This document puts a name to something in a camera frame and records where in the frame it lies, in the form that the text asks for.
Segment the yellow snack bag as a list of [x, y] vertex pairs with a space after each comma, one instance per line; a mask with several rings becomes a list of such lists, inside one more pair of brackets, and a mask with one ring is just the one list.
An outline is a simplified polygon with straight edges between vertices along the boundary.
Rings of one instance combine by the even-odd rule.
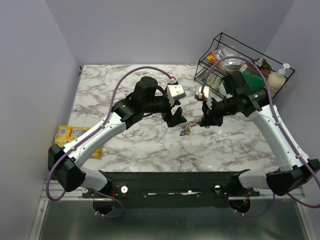
[[55, 135], [54, 143], [61, 148], [65, 144], [72, 142], [81, 135], [83, 135], [89, 129], [89, 127], [60, 125]]

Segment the green brown snack bag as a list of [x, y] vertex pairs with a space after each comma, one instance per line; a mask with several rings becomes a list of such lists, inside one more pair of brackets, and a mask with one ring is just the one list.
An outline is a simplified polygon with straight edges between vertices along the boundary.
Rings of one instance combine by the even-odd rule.
[[[251, 61], [255, 66], [259, 69], [259, 71], [263, 74], [264, 78], [267, 80], [269, 74], [271, 73], [271, 66], [264, 58], [257, 58]], [[260, 75], [260, 72], [253, 67], [252, 64], [245, 62], [240, 70], [239, 70], [246, 83], [250, 87], [250, 89], [259, 89], [265, 87], [265, 82]]]

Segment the white pump soap bottle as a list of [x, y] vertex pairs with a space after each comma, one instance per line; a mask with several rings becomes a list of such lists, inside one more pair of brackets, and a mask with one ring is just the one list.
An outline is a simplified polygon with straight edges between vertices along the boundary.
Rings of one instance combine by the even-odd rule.
[[274, 97], [280, 88], [285, 84], [286, 78], [286, 70], [291, 66], [288, 63], [284, 63], [282, 68], [280, 68], [277, 72], [272, 72], [268, 75], [267, 83], [270, 88], [271, 96]]

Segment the orange snack bag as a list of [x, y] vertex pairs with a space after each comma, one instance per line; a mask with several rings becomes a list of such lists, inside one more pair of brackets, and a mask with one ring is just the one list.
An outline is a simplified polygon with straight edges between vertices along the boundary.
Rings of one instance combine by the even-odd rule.
[[[217, 61], [223, 59], [225, 56], [225, 53], [221, 49], [215, 49], [206, 58], [212, 64], [215, 64]], [[224, 70], [224, 61], [221, 61], [219, 64], [217, 64], [217, 67], [221, 70]]]

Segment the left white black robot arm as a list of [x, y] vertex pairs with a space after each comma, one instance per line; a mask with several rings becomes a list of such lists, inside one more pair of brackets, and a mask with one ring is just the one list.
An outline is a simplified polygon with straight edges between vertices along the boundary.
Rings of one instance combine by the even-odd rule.
[[107, 197], [111, 191], [108, 177], [100, 170], [84, 168], [85, 162], [106, 142], [141, 121], [145, 114], [161, 114], [169, 128], [185, 123], [187, 120], [182, 115], [181, 107], [172, 113], [172, 108], [179, 106], [179, 100], [185, 96], [183, 86], [175, 80], [162, 88], [154, 78], [142, 77], [133, 92], [117, 101], [94, 127], [63, 146], [53, 144], [49, 148], [50, 175], [65, 192], [84, 187], [93, 189], [101, 198]]

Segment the green white snack packet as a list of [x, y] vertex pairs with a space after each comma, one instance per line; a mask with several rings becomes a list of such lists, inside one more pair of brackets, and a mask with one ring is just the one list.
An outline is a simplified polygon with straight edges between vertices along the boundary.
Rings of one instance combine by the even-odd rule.
[[223, 81], [217, 74], [211, 73], [207, 79], [206, 85], [217, 95], [225, 96], [221, 88]]

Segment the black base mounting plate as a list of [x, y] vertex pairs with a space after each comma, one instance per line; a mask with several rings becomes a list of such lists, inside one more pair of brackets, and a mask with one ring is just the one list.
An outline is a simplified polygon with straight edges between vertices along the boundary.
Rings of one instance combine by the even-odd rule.
[[239, 171], [105, 172], [104, 192], [130, 208], [228, 208], [234, 201], [262, 196], [243, 188]]

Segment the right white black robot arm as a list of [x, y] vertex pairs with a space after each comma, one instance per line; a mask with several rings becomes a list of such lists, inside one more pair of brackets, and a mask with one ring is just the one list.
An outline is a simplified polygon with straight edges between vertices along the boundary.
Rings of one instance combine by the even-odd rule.
[[274, 171], [246, 170], [230, 183], [230, 191], [241, 196], [249, 188], [270, 189], [278, 196], [307, 183], [320, 170], [320, 161], [310, 159], [282, 122], [276, 105], [264, 87], [251, 89], [242, 73], [229, 74], [222, 79], [230, 98], [216, 101], [209, 87], [197, 87], [195, 99], [202, 101], [203, 116], [199, 125], [221, 126], [225, 116], [242, 113], [259, 129], [271, 148], [278, 168]]

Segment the keyring with keys red tag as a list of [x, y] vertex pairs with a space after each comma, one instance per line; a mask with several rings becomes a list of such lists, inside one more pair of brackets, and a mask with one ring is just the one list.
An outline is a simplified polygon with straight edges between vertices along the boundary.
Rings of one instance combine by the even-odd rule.
[[190, 136], [192, 133], [192, 128], [199, 127], [200, 117], [196, 117], [191, 121], [187, 121], [181, 125], [181, 131], [179, 133], [180, 137]]

